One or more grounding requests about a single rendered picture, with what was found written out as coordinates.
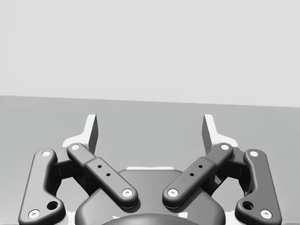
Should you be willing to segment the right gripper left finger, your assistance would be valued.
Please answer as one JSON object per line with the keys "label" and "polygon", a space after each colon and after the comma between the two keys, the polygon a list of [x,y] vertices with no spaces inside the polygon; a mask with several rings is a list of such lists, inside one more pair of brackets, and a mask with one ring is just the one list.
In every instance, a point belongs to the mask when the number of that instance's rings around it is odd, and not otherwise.
{"label": "right gripper left finger", "polygon": [[138,204],[137,190],[105,160],[95,156],[98,122],[88,115],[81,134],[66,139],[59,152],[37,151],[30,167],[19,225],[55,225],[66,216],[64,202],[57,197],[63,179],[74,177],[92,195],[102,189],[120,208]]}

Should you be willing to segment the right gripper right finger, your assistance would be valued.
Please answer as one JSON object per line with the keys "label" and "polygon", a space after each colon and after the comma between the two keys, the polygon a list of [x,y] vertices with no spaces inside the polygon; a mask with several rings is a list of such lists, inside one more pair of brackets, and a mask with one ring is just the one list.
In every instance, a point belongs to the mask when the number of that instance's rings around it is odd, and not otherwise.
{"label": "right gripper right finger", "polygon": [[162,193],[163,204],[176,209],[198,189],[212,195],[227,179],[239,181],[244,197],[234,216],[245,225],[281,225],[282,214],[267,155],[258,149],[243,152],[237,142],[221,135],[210,114],[203,117],[202,139],[206,155],[199,157]]}

